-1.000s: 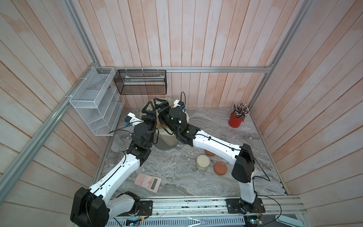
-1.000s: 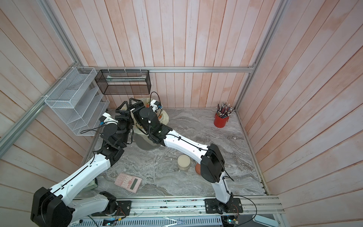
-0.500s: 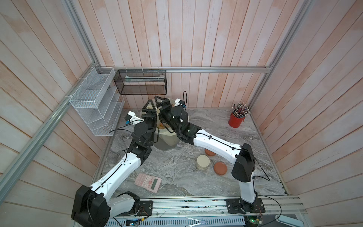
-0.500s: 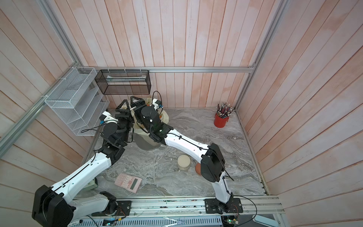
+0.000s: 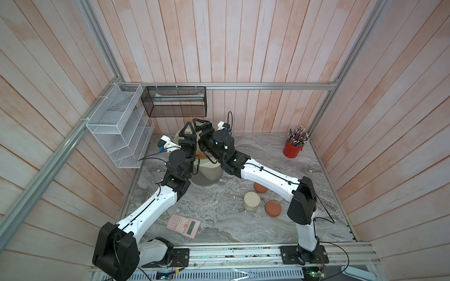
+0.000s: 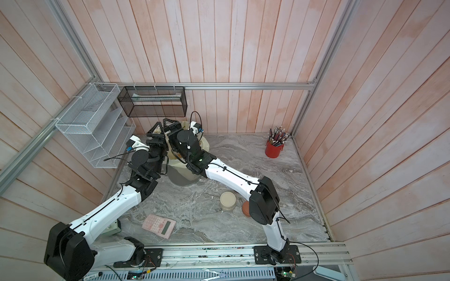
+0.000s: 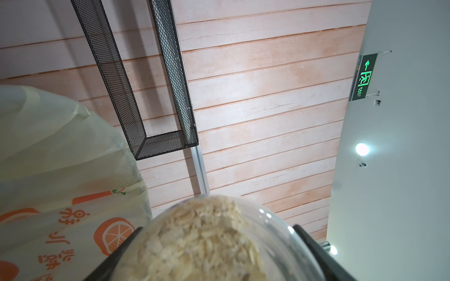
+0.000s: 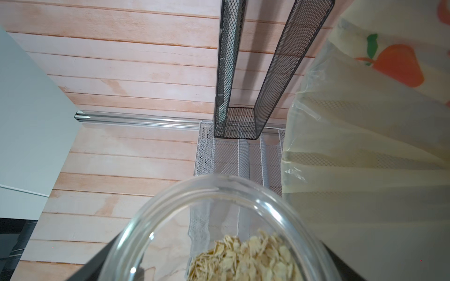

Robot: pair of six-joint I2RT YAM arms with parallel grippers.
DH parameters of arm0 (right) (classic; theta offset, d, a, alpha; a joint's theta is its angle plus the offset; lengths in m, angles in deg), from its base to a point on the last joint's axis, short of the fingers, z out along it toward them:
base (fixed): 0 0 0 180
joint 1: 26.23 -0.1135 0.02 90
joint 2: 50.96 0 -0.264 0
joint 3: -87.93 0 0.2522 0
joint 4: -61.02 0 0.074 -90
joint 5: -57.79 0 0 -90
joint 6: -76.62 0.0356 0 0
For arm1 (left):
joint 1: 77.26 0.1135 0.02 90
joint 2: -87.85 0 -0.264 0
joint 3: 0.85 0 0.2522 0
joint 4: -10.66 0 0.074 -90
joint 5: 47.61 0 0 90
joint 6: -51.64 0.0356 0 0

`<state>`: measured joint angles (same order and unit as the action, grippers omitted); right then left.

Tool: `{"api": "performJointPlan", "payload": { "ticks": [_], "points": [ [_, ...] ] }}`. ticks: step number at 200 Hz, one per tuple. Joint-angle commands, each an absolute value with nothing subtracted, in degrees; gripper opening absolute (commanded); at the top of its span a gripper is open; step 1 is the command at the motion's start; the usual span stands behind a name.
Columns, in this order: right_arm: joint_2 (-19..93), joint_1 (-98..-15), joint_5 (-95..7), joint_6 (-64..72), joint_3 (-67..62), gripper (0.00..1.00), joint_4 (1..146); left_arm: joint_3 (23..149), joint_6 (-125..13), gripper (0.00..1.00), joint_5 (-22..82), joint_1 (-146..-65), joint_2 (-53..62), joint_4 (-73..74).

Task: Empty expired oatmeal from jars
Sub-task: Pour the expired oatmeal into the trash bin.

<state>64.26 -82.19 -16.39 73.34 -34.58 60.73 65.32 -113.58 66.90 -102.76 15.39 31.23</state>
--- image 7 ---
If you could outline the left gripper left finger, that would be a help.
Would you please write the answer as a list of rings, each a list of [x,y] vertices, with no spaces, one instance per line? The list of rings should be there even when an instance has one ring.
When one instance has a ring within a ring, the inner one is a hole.
[[[137,228],[106,260],[93,270],[84,281],[111,281],[113,272],[119,260],[142,230],[142,227]]]

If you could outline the oatmeal jar with brown lid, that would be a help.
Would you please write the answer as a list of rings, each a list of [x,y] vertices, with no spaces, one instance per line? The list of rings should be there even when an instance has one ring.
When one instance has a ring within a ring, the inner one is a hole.
[[[167,209],[132,240],[114,281],[322,281],[306,244],[245,199],[198,196]]]

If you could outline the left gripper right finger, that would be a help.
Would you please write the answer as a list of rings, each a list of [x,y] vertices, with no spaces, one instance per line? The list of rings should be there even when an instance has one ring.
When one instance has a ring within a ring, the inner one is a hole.
[[[294,231],[306,243],[319,264],[326,281],[356,281],[328,252],[326,252],[301,226],[294,225]]]

